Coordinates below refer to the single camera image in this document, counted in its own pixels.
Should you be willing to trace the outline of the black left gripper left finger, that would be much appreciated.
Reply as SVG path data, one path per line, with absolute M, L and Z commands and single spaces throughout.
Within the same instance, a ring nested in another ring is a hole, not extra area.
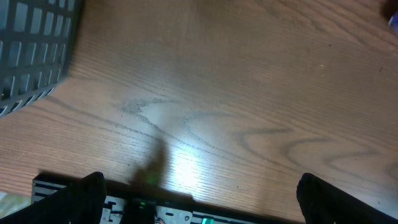
M 99 224 L 106 198 L 104 175 L 94 172 L 1 219 L 1 224 Z

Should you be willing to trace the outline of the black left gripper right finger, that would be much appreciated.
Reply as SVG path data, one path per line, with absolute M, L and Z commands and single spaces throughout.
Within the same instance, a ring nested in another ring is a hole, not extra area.
M 311 173 L 299 180 L 297 200 L 307 224 L 397 224 L 397 219 Z

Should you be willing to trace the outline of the red purple pad package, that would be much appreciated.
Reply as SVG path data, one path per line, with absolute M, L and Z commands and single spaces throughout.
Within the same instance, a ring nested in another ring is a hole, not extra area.
M 388 22 L 388 26 L 395 32 L 398 33 L 398 12 L 391 16 Z

